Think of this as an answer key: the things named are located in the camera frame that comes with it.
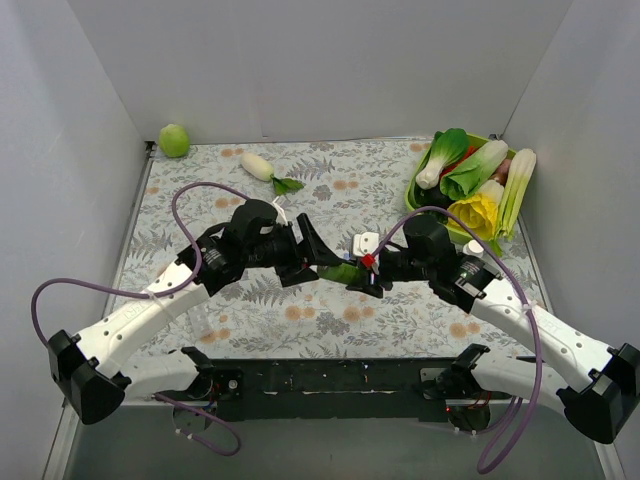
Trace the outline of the green pill bottle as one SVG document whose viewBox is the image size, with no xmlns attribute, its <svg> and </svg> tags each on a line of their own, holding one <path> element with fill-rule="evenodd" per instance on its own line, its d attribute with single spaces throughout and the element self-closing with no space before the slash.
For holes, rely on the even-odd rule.
<svg viewBox="0 0 640 480">
<path fill-rule="evenodd" d="M 317 274 L 321 279 L 343 285 L 356 285 L 367 279 L 365 270 L 349 263 L 342 263 L 337 266 L 319 266 Z"/>
</svg>

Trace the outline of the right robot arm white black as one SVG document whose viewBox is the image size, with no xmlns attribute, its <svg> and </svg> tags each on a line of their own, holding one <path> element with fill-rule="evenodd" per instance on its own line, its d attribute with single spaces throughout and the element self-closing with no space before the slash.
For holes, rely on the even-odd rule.
<svg viewBox="0 0 640 480">
<path fill-rule="evenodd" d="M 595 340 L 535 305 L 505 269 L 457 250 L 446 228 L 428 215 L 402 226 L 404 247 L 387 248 L 378 234 L 352 240 L 356 277 L 351 290 L 377 298 L 396 282 L 425 281 L 441 300 L 508 334 L 535 354 L 509 360 L 472 346 L 443 375 L 464 397 L 483 390 L 539 402 L 559 411 L 586 437 L 612 443 L 639 405 L 639 351 Z"/>
</svg>

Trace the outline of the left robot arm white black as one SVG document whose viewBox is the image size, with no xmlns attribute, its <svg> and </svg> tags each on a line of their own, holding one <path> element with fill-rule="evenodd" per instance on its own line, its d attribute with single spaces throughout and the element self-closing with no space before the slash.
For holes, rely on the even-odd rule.
<svg viewBox="0 0 640 480">
<path fill-rule="evenodd" d="M 132 382 L 121 371 L 129 358 L 175 317 L 240 280 L 246 269 L 272 268 L 289 287 L 317 280 L 317 266 L 340 265 L 308 216 L 297 221 L 300 238 L 278 206 L 248 200 L 230 221 L 207 229 L 182 250 L 147 291 L 75 335 L 52 335 L 46 342 L 51 376 L 81 422 L 91 425 L 111 415 Z"/>
</svg>

